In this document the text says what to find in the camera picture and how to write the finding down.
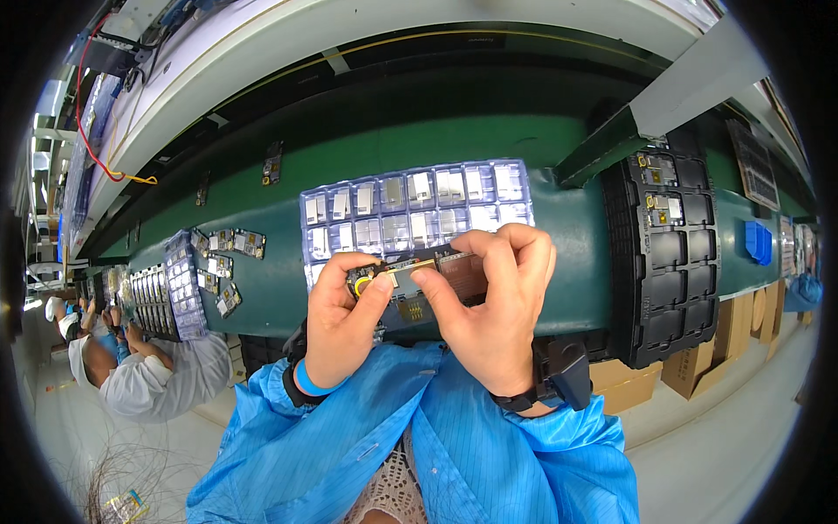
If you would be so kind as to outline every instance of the blue plastic bin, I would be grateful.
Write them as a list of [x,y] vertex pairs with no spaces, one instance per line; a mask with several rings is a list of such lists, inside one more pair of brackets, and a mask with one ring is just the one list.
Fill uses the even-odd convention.
[[772,240],[773,236],[767,227],[756,220],[745,222],[745,249],[760,266],[771,263]]

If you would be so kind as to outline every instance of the white lace top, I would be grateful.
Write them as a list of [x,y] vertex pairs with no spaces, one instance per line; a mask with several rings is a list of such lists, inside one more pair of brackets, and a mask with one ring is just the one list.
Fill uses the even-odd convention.
[[427,524],[414,471],[411,427],[407,426],[390,456],[361,491],[344,524],[359,524],[372,510],[383,511],[400,524]]

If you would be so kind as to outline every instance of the blue anti-static coat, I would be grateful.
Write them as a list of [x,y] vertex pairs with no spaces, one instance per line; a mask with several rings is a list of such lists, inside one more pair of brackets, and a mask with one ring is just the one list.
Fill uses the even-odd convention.
[[189,522],[335,522],[408,424],[428,521],[638,522],[623,429],[603,398],[535,419],[505,412],[440,343],[381,345],[317,407],[294,407],[285,360],[237,405]]

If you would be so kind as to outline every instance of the green workbench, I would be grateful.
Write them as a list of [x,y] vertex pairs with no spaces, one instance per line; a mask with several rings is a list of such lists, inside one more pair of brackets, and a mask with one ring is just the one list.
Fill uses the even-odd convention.
[[[718,293],[729,295],[771,283],[779,278],[777,242],[768,266],[757,265],[745,252],[744,221],[753,220],[753,206],[739,194],[742,182],[731,145],[718,128],[702,125],[700,129],[716,186],[722,255]],[[241,306],[221,319],[214,300],[205,294],[204,309],[210,329],[288,337],[306,314],[300,191],[420,165],[522,158],[530,173],[535,224],[550,233],[558,251],[537,334],[608,327],[610,262],[599,181],[594,179],[583,189],[560,190],[540,169],[561,161],[585,136],[580,119],[559,116],[463,117],[388,127],[288,153],[282,161],[281,183],[266,188],[260,186],[261,158],[253,158],[248,169],[209,187],[206,206],[196,207],[190,195],[145,220],[141,240],[131,252],[123,241],[103,257],[129,255],[136,271],[160,263],[162,240],[181,228],[197,226],[209,233],[239,227],[263,233],[267,237],[264,260],[232,255]],[[796,205],[787,195],[781,195],[781,202]],[[778,238],[779,216],[775,213],[763,223]],[[198,259],[205,267],[205,261]]]

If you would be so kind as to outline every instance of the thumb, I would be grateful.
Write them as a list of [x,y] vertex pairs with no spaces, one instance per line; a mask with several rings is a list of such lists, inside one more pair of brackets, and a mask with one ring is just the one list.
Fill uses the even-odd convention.
[[385,273],[379,273],[373,281],[364,288],[358,303],[352,309],[347,320],[350,324],[362,329],[364,333],[372,333],[378,320],[384,313],[384,308],[390,302],[393,294],[393,281]]
[[464,320],[466,308],[442,274],[433,269],[417,269],[411,273],[411,279],[422,289],[427,301],[431,303],[440,326]]

